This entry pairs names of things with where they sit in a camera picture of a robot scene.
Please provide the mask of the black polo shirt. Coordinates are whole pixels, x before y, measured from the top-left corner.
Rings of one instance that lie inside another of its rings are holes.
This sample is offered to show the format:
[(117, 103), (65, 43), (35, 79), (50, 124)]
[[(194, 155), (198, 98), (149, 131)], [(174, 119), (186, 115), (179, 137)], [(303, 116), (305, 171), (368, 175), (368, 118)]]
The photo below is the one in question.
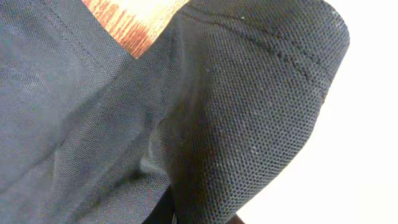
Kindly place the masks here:
[(1, 2), (1, 222), (227, 223), (308, 141), (349, 47), (325, 1), (190, 1), (139, 58), (81, 1)]

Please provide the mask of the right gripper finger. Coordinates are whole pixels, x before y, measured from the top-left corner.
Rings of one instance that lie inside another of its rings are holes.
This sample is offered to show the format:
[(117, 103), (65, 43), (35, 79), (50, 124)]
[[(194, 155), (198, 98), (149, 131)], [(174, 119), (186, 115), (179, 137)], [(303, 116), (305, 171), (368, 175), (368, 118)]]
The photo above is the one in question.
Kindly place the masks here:
[(176, 224), (175, 202), (169, 186), (142, 224)]

